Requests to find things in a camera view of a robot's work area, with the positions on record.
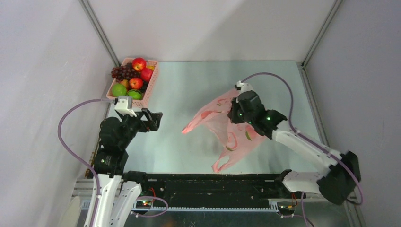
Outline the green striped fake watermelon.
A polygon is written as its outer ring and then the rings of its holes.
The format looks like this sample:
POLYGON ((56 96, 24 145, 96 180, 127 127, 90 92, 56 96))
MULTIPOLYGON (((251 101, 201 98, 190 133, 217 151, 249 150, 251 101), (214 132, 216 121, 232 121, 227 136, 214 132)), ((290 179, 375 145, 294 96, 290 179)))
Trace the green striped fake watermelon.
POLYGON ((142 93, 137 89, 131 89, 127 92, 127 95, 130 96, 133 100, 141 100, 142 93))

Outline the pink printed plastic bag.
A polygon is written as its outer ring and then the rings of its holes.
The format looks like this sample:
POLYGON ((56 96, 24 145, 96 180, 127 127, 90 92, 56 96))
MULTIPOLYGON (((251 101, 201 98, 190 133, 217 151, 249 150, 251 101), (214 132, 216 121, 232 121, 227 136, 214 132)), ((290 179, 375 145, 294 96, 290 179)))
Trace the pink printed plastic bag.
POLYGON ((247 123, 230 122, 227 114, 231 108, 232 98, 238 94, 239 91, 233 88, 215 98, 203 106, 182 130, 182 134, 187 134, 196 127, 205 125, 216 135, 223 145, 219 159, 212 165, 212 170, 216 174, 236 164, 267 139, 247 123))

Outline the red yellow fake apple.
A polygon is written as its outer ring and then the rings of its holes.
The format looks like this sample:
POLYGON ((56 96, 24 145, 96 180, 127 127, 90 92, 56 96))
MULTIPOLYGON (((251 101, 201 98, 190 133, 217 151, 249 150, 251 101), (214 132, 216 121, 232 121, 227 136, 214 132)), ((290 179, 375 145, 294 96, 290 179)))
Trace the red yellow fake apple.
POLYGON ((131 89, 141 89, 143 87, 144 81, 139 77, 133 77, 129 80, 129 85, 131 89))

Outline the green bumpy fake fruit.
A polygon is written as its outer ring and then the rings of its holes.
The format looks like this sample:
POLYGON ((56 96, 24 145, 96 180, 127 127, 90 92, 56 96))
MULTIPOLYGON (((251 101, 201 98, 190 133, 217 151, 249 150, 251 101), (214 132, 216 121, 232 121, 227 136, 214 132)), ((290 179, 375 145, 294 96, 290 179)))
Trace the green bumpy fake fruit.
POLYGON ((113 97, 126 96, 127 92, 127 88, 120 83, 114 84, 111 88, 111 94, 113 97))

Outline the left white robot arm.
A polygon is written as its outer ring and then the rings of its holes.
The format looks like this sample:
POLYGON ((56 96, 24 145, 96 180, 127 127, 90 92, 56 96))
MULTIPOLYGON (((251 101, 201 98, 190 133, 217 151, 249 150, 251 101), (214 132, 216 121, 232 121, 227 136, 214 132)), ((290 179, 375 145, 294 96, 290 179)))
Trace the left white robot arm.
POLYGON ((94 189, 86 227, 122 227, 138 197, 149 192, 149 183, 123 177, 128 145, 137 133, 157 131, 163 114, 142 108, 133 115, 120 113, 100 124, 100 148, 94 160, 94 189))

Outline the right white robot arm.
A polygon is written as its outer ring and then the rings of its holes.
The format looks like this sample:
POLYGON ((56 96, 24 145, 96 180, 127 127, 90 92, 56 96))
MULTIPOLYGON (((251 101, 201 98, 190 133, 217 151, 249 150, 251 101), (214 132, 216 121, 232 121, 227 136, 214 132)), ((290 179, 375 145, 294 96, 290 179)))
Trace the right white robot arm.
POLYGON ((343 154, 303 134, 285 115, 265 109, 253 90, 240 92, 232 99, 228 117, 232 123, 246 123, 258 135, 288 147, 316 168, 311 173, 284 171, 275 184, 279 197, 286 198, 293 192, 318 193, 329 202, 341 205, 360 186, 356 154, 351 151, 343 154))

